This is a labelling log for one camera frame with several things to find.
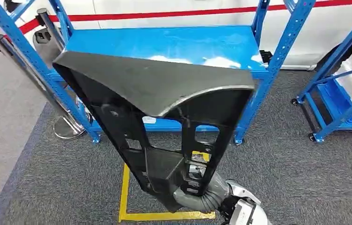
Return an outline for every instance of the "stainless steel stanchion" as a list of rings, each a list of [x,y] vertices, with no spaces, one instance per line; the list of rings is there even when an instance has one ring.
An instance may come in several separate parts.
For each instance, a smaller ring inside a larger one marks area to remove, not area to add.
[[[61,35],[59,29],[50,20],[49,15],[47,14],[47,9],[40,8],[37,10],[37,13],[38,13],[38,16],[41,18],[41,20],[43,21],[43,23],[45,24],[49,34],[52,36],[52,38],[54,38],[54,41],[56,42],[56,45],[58,46],[60,51],[63,51],[65,46],[63,36]]]
[[[0,52],[10,59],[19,67],[23,73],[34,83],[38,90],[46,97],[47,101],[52,104],[54,109],[60,114],[60,118],[53,126],[54,133],[61,139],[72,140],[83,135],[86,130],[76,122],[69,111],[58,101],[50,86],[41,76],[34,71],[19,51],[0,34]]]

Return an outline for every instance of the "shelf caster wheel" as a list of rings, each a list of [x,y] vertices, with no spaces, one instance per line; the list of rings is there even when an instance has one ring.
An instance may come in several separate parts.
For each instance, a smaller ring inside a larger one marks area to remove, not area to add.
[[[310,133],[310,134],[308,134],[308,138],[309,138],[311,141],[316,142],[316,139],[315,139],[314,133]]]
[[[298,105],[298,104],[299,104],[299,102],[297,101],[296,98],[293,98],[292,100],[290,100],[290,103],[291,103],[292,105]]]

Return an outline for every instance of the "black bracket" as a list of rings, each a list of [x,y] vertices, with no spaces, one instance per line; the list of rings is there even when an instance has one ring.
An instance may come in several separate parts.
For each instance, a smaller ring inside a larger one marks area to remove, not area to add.
[[[272,58],[272,53],[270,51],[264,51],[264,50],[260,50],[260,55],[262,55],[262,59],[264,63],[269,63],[271,61]]]
[[[255,86],[249,70],[71,51],[62,52],[53,66],[92,113],[141,189],[171,212],[181,207],[173,198],[176,189],[203,195]],[[150,143],[145,116],[178,121],[180,148]],[[196,140],[200,125],[217,127],[217,138]],[[210,154],[210,160],[197,160],[193,151]],[[199,168],[205,168],[203,176],[195,176]]]

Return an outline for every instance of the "yellow floor marking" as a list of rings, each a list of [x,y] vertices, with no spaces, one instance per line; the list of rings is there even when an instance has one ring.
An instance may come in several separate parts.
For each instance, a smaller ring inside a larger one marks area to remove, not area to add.
[[[201,154],[200,152],[194,151],[193,154]],[[202,153],[203,159],[209,161],[209,155]],[[123,180],[122,180],[122,192],[120,194],[120,207],[118,222],[122,220],[131,221],[154,221],[154,220],[177,220],[177,219],[214,219],[216,218],[215,212],[204,214],[201,212],[158,212],[158,213],[127,213],[127,195],[129,190],[129,178],[130,170],[129,167],[124,164],[123,166]]]

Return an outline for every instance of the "blue metal shelf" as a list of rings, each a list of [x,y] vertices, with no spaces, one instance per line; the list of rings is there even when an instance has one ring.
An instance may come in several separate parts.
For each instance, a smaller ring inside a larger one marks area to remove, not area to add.
[[[66,50],[265,71],[250,26],[75,30]]]
[[[97,142],[99,140],[97,132],[101,131],[101,128],[95,121],[90,123],[87,120],[84,107],[76,106],[59,86],[58,83],[63,81],[62,78],[44,65],[42,59],[14,24],[13,20],[18,18],[32,2],[33,0],[28,0],[20,5],[12,17],[9,17],[0,6],[0,26]],[[248,127],[274,82],[315,0],[285,1],[291,16],[267,68],[263,65],[259,45],[262,24],[270,0],[259,0],[251,25],[103,30],[75,30],[60,0],[49,0],[49,2],[60,21],[61,30],[67,31],[63,32],[63,37],[68,51],[153,60],[179,60],[184,63],[211,66],[221,66],[219,61],[222,60],[223,67],[252,70],[253,77],[259,80],[257,90],[235,130],[235,142],[242,143]],[[152,124],[146,123],[145,126],[148,131],[180,130],[179,124],[163,119],[157,119],[156,123]],[[198,131],[217,131],[217,129],[202,126]]]
[[[352,74],[352,71],[324,78],[351,45],[352,31],[333,52],[311,82],[296,97],[295,102],[299,104],[302,104],[305,99],[308,100],[308,104],[313,110],[314,116],[321,125],[319,131],[314,131],[314,133],[311,134],[310,139],[313,141],[323,142],[324,137],[334,130],[352,130],[352,101],[345,89],[335,80],[336,78]],[[318,111],[318,108],[312,101],[310,95],[312,91],[319,93],[322,102],[330,113],[333,121],[329,124],[324,124],[321,112]]]

